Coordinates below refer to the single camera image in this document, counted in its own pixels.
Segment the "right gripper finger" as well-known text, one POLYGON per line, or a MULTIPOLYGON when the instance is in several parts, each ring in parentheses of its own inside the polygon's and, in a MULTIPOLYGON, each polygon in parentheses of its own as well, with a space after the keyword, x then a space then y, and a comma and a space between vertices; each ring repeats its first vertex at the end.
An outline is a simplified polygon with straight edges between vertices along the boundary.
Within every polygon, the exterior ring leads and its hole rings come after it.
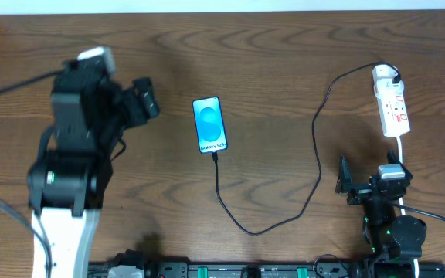
POLYGON ((339 158, 339 173, 338 180, 336 183, 337 186, 351 186, 352 185, 352 176, 349 171, 348 163, 345 160, 345 156, 343 154, 340 155, 339 158))
POLYGON ((402 162, 399 160, 399 158, 395 154, 394 150, 392 150, 392 149, 388 150, 386 157, 387 157, 388 164, 402 164, 402 162))

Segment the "blue Galaxy smartphone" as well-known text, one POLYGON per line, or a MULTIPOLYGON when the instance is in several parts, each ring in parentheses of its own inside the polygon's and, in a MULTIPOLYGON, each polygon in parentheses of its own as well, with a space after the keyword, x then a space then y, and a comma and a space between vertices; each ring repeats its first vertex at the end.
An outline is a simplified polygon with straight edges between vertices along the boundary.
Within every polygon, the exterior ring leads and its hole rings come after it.
POLYGON ((206 97, 192 102, 195 128, 201 154, 228 148, 223 112, 218 97, 206 97))

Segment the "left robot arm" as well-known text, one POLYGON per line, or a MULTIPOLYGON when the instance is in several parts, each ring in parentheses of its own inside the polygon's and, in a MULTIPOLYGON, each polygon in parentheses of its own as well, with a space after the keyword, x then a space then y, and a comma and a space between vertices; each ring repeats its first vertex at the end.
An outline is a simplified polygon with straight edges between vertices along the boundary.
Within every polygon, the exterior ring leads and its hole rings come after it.
POLYGON ((103 58, 74 60, 56 73, 50 94, 54 123, 42 133, 29 169, 34 277, 85 277, 113 150, 123 133, 160 114, 148 77, 124 89, 103 58))

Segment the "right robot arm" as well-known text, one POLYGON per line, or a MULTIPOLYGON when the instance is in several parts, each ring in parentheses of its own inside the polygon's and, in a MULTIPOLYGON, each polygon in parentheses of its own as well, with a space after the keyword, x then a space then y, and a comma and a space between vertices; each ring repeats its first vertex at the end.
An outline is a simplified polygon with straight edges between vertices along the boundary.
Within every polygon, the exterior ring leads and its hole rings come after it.
POLYGON ((367 183, 354 183, 345 156, 339 158, 335 191, 347 195, 348 205, 364 212, 364 236, 373 254, 352 264, 351 277, 414 277, 414 260, 422 256, 426 224, 411 215, 397 215, 396 201, 402 198, 413 175, 392 150, 388 163, 378 166, 367 183))

